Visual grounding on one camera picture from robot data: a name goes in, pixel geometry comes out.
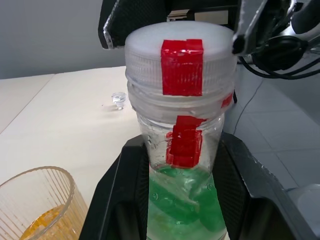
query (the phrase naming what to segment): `small glass cup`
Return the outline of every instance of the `small glass cup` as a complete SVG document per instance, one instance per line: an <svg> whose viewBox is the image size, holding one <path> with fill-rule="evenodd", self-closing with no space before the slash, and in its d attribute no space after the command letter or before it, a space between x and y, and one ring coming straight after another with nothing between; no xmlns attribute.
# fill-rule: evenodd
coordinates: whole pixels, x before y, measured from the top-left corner
<svg viewBox="0 0 320 240"><path fill-rule="evenodd" d="M0 239L78 240L88 207L66 170L45 166L0 185Z"/></svg>

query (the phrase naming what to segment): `green object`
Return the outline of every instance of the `green object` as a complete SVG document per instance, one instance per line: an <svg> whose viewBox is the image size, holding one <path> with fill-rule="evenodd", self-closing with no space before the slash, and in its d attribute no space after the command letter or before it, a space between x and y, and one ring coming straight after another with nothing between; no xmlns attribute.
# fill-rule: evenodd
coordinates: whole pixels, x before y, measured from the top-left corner
<svg viewBox="0 0 320 240"><path fill-rule="evenodd" d="M150 170L148 238L219 240L225 233L212 174L200 167Z"/></svg>

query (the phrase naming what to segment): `white table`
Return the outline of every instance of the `white table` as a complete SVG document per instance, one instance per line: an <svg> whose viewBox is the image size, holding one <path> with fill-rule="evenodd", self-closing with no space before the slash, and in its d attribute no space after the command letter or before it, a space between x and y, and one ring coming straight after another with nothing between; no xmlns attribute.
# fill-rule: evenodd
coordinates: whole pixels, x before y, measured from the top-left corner
<svg viewBox="0 0 320 240"><path fill-rule="evenodd" d="M21 100L23 107L0 134L0 183L32 168L57 166L71 173L89 205L122 146L140 134L129 100L121 111L111 100L115 92L127 93L125 67L33 78L45 79L43 88Z"/></svg>

